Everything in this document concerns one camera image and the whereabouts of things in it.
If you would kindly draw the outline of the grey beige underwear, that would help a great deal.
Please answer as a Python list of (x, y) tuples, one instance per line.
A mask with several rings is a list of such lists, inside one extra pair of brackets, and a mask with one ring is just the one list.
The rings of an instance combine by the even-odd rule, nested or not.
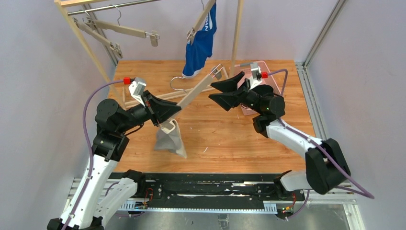
[(187, 158), (180, 127), (176, 119), (164, 123), (164, 126), (157, 131), (154, 150), (167, 150), (170, 153)]

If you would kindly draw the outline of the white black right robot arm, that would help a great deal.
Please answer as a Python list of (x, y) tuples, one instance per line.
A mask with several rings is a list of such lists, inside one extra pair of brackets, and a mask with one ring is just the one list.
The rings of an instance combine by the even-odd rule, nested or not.
[(277, 195), (285, 197), (295, 190), (314, 190), (324, 195), (349, 179), (351, 172), (339, 143), (308, 135), (282, 120), (285, 101), (273, 87), (261, 84), (261, 76), (245, 78), (245, 73), (211, 83), (218, 93), (209, 98), (229, 111), (239, 105), (258, 115), (252, 119), (255, 131), (282, 143), (305, 160), (305, 170), (283, 172), (274, 179)]

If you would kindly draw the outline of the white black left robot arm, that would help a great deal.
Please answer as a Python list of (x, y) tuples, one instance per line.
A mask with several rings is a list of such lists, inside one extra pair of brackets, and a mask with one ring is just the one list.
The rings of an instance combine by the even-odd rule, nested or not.
[(159, 99), (149, 91), (144, 91), (141, 99), (141, 104), (128, 110), (111, 98), (98, 104), (97, 135), (88, 143), (88, 165), (69, 206), (59, 218), (49, 221), (48, 230), (103, 230), (128, 198), (145, 194), (145, 174), (128, 170), (107, 196), (100, 198), (129, 143), (126, 131), (147, 121), (158, 126), (181, 110), (176, 102)]

